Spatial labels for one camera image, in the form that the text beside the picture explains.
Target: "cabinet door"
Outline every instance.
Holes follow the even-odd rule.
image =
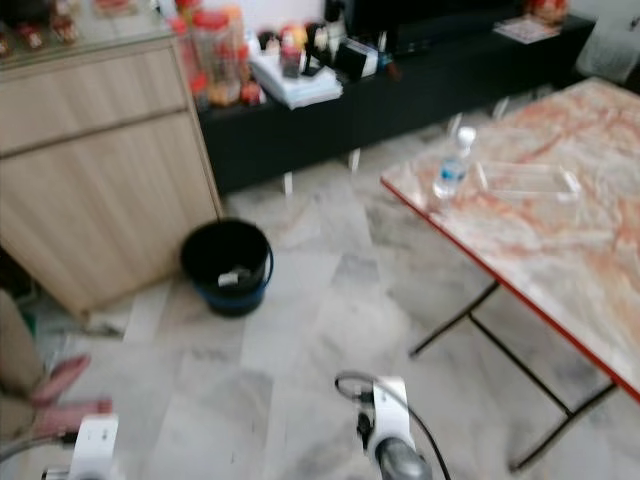
[[[166,276],[215,218],[188,113],[0,160],[0,240],[76,314]]]
[[[0,155],[187,106],[169,49],[0,85]]]

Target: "wall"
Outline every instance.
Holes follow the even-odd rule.
[[[592,17],[640,15],[640,0],[569,0],[571,10]]]
[[[174,0],[159,0],[167,16],[175,12]],[[279,29],[290,21],[306,22],[321,19],[324,0],[202,0],[206,6],[234,3],[242,7],[246,26],[254,30]]]

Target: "black cable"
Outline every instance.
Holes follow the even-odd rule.
[[[336,390],[338,390],[338,393],[340,393],[340,395],[347,398],[348,400],[351,400],[352,402],[360,401],[361,399],[367,399],[366,398],[367,393],[363,394],[363,393],[357,393],[357,392],[349,392],[345,390],[340,385],[340,383],[343,382],[344,380],[358,380],[361,382],[371,384],[372,386],[377,385],[382,390],[384,390],[387,393],[387,395],[389,395],[396,402],[398,402],[400,405],[406,408],[407,412],[409,412],[409,416],[411,416],[411,418],[415,420],[415,422],[420,426],[420,429],[429,440],[429,443],[431,444],[431,448],[433,448],[433,452],[436,454],[436,458],[438,459],[438,463],[440,464],[440,469],[442,470],[442,474],[444,475],[445,480],[451,480],[449,469],[447,468],[447,464],[444,461],[444,457],[442,456],[442,453],[440,453],[440,449],[436,444],[435,438],[429,431],[429,428],[427,427],[427,425],[422,421],[420,416],[411,408],[411,406],[406,401],[400,398],[396,392],[389,389],[379,378],[374,377],[373,375],[369,375],[362,372],[355,372],[355,371],[341,372],[338,375],[336,375],[336,380],[334,385],[336,387]]]
[[[66,432],[62,434],[45,435],[42,437],[24,440],[22,442],[16,443],[15,445],[11,445],[10,447],[0,452],[0,463],[4,463],[14,455],[22,453],[26,450],[31,450],[32,448],[43,447],[45,445],[53,445],[57,443],[60,443],[63,446],[73,446],[75,445],[77,439],[77,432]]]

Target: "television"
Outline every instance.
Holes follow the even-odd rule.
[[[396,53],[490,31],[496,22],[523,12],[523,0],[342,1],[350,36],[371,40],[386,32],[387,50]]]

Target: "red table edge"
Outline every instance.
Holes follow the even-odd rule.
[[[591,350],[585,347],[578,339],[576,339],[571,333],[565,330],[561,325],[559,325],[553,318],[547,315],[544,311],[542,311],[536,304],[534,304],[531,300],[525,297],[522,293],[520,293],[514,286],[512,286],[506,279],[501,277],[496,271],[494,271],[491,267],[489,267],[486,263],[484,263],[479,257],[473,254],[471,250],[465,247],[462,243],[460,243],[455,237],[453,237],[449,232],[445,229],[441,228],[439,225],[435,224],[431,221],[428,215],[426,215],[419,208],[414,206],[400,191],[398,191],[391,183],[385,180],[384,177],[380,178],[380,183],[389,190],[393,195],[395,195],[402,203],[404,203],[407,207],[414,211],[420,218],[425,220],[429,225],[434,227],[438,232],[448,238],[451,242],[453,242],[460,250],[467,254],[471,260],[473,260],[480,268],[482,268],[485,272],[491,275],[496,281],[500,283],[503,287],[508,289],[511,293],[513,293],[516,297],[520,299],[525,305],[527,305],[531,310],[533,310],[543,321],[549,324],[554,330],[556,330],[560,335],[562,335],[566,340],[568,340],[574,347],[576,347],[580,352],[586,355],[595,365],[597,365],[602,371],[604,371],[613,382],[615,382],[618,386],[622,387],[629,395],[633,397],[633,399],[640,403],[640,391],[635,390],[629,383],[620,377],[615,371],[613,371],[607,364],[605,364],[602,360],[600,360]]]

